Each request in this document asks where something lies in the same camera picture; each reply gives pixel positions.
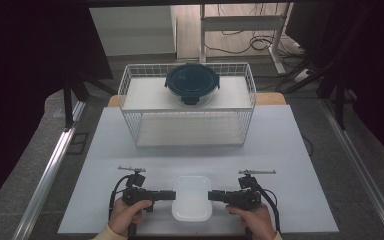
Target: desk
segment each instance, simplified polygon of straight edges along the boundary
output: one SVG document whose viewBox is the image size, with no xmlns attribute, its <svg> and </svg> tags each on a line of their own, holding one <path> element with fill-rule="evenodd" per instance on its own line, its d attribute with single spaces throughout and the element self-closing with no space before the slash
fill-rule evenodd
<svg viewBox="0 0 384 240">
<path fill-rule="evenodd" d="M 239 190 L 240 169 L 276 170 L 275 175 L 256 176 L 263 188 L 278 198 L 283 232 L 336 232 L 317 175 L 289 105 L 282 95 L 258 94 L 243 147 L 189 147 L 138 149 L 129 134 L 114 99 L 104 109 L 76 188 L 61 222 L 59 233 L 97 233 L 106 223 L 109 195 L 114 184 L 129 174 L 119 165 L 146 168 L 143 187 L 171 189 L 184 175 L 205 176 L 213 189 Z M 226 236 L 242 235 L 236 216 L 213 203 L 213 215 L 205 222 L 179 222 L 171 215 L 171 201 L 160 201 L 140 225 L 141 236 Z"/>
</svg>

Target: metal frame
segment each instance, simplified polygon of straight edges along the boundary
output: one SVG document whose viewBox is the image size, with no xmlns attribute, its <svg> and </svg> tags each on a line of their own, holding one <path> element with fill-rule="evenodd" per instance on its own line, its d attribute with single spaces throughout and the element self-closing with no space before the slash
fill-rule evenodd
<svg viewBox="0 0 384 240">
<path fill-rule="evenodd" d="M 321 107 L 323 108 L 326 117 L 328 118 L 336 136 L 338 137 L 339 142 L 345 150 L 345 153 L 350 160 L 351 165 L 353 166 L 357 176 L 360 179 L 361 184 L 367 192 L 370 200 L 372 201 L 373 206 L 377 210 L 383 224 L 384 224 L 384 195 L 377 186 L 375 180 L 370 175 L 369 171 L 364 164 L 364 161 L 361 159 L 358 151 L 355 149 L 351 139 L 348 137 L 348 134 L 345 130 L 342 130 L 341 126 L 336 122 L 334 111 L 332 106 L 329 103 L 329 100 L 320 100 Z"/>
<path fill-rule="evenodd" d="M 280 37 L 288 16 L 290 3 L 286 4 L 282 14 L 267 16 L 232 16 L 232 17 L 205 17 L 205 5 L 201 5 L 201 43 L 199 49 L 199 62 L 205 63 L 205 32 L 211 31 L 264 31 L 274 30 L 275 36 L 272 45 L 269 47 L 270 56 L 274 62 L 277 73 L 286 75 L 282 61 L 277 54 Z"/>
<path fill-rule="evenodd" d="M 52 153 L 51 158 L 49 159 L 48 165 L 45 168 L 45 171 L 42 175 L 42 178 L 39 181 L 39 184 L 36 187 L 36 190 L 33 193 L 32 198 L 30 199 L 29 205 L 27 206 L 26 211 L 24 212 L 23 217 L 15 231 L 12 239 L 28 239 L 36 220 L 40 214 L 40 211 L 45 203 L 48 193 L 51 190 L 54 179 L 58 173 L 58 169 L 61 165 L 64 154 L 70 144 L 70 141 L 76 131 L 76 126 L 80 115 L 83 112 L 85 103 L 77 102 L 73 110 L 74 124 L 72 128 L 64 131 L 61 134 L 60 139 L 58 140 L 57 146 Z"/>
</svg>

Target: aluminum rail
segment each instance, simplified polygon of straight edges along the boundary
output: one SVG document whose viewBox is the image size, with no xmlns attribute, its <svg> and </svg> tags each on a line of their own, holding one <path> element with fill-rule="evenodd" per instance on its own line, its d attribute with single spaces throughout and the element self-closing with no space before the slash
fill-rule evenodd
<svg viewBox="0 0 384 240">
<path fill-rule="evenodd" d="M 45 168 L 42 178 L 40 179 L 39 184 L 37 185 L 36 190 L 33 193 L 32 198 L 30 199 L 29 205 L 27 206 L 27 209 L 24 212 L 23 217 L 21 218 L 17 230 L 15 231 L 12 237 L 13 240 L 28 239 L 30 237 L 30 234 L 40 214 L 43 204 L 45 203 L 45 200 L 48 197 L 48 193 L 51 190 L 55 176 L 58 173 L 58 169 L 61 165 L 64 154 L 67 151 L 68 145 L 70 144 L 70 141 L 76 130 L 76 126 L 80 115 L 83 112 L 84 106 L 85 103 L 77 102 L 76 106 L 74 107 L 73 127 L 61 134 L 61 137 L 58 140 L 54 152 L 52 153 L 51 158 L 49 159 L 48 165 Z"/>
<path fill-rule="evenodd" d="M 332 106 L 329 104 L 329 100 L 320 100 L 322 109 L 324 110 L 332 128 L 338 137 L 339 142 L 344 148 L 351 165 L 353 166 L 357 176 L 367 192 L 370 200 L 372 201 L 376 211 L 378 212 L 383 224 L 384 224 L 384 195 L 377 186 L 375 180 L 370 175 L 364 161 L 361 159 L 358 151 L 355 149 L 351 139 L 348 137 L 346 131 L 342 130 L 339 124 L 336 122 Z"/>
</svg>

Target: dark fabric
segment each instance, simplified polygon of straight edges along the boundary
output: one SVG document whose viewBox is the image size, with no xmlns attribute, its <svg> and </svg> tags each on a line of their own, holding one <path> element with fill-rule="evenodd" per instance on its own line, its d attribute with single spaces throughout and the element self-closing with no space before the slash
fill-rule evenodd
<svg viewBox="0 0 384 240">
<path fill-rule="evenodd" d="M 72 72 L 112 78 L 89 9 L 0 1 L 0 187 Z"/>
<path fill-rule="evenodd" d="M 384 145 L 384 1 L 377 1 L 344 61 L 354 110 Z"/>
</svg>

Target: wire basket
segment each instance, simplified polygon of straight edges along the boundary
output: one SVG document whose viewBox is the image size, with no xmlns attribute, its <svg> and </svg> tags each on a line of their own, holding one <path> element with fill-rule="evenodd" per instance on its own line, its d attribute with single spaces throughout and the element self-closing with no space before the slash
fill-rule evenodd
<svg viewBox="0 0 384 240">
<path fill-rule="evenodd" d="M 127 65 L 118 100 L 137 147 L 241 146 L 255 106 L 248 63 L 206 63 L 220 76 L 220 89 L 203 106 L 187 106 L 164 87 L 182 64 Z"/>
</svg>

